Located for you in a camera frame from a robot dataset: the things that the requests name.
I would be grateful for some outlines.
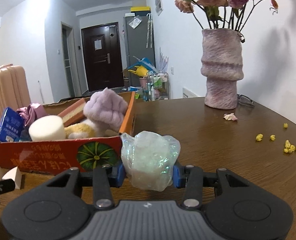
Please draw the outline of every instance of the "pink textured vase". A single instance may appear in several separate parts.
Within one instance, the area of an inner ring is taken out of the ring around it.
[[[237,106],[237,80],[242,80],[241,42],[231,29],[202,30],[201,74],[207,77],[205,105],[218,109]]]

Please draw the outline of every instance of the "brown tabletop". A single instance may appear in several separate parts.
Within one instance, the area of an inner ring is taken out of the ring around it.
[[[194,164],[204,171],[214,172],[225,167],[285,200],[293,209],[294,223],[287,240],[296,240],[296,152],[284,154],[285,140],[296,146],[296,124],[274,111],[255,104],[255,108],[238,106],[223,111],[204,105],[203,98],[176,99],[138,103],[135,133],[147,130],[172,135],[181,143],[179,161]],[[223,119],[235,112],[238,122]],[[264,138],[256,142],[257,134]],[[269,136],[275,134],[276,140]],[[0,179],[6,170],[0,169]],[[24,192],[40,185],[51,176],[25,174],[23,189],[0,196],[0,216],[5,205]],[[183,190],[168,187],[163,192],[133,188],[126,180],[120,189],[112,189],[116,202],[133,200],[180,200]],[[203,202],[213,199],[213,190],[204,190]],[[91,188],[83,190],[83,200],[92,203]],[[0,223],[0,240],[6,239]]]

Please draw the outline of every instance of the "gray refrigerator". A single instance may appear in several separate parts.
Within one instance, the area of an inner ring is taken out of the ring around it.
[[[134,29],[129,23],[134,20],[134,17],[124,18],[124,40],[127,53],[127,67],[135,64],[138,60],[137,58],[148,58],[152,64],[155,66],[155,47],[152,38],[152,48],[150,47],[150,37],[149,45],[147,48],[147,32],[148,32],[148,16],[140,16],[142,22]],[[139,77],[133,73],[129,73],[129,85],[133,87],[139,87]]]

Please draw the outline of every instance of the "white cylinder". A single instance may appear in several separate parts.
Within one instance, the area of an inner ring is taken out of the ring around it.
[[[29,128],[34,142],[57,141],[66,138],[63,120],[57,115],[48,115],[36,120]]]

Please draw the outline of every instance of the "pink suitcase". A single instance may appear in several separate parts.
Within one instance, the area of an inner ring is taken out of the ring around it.
[[[0,118],[4,108],[17,110],[31,103],[25,71],[13,64],[0,67]]]

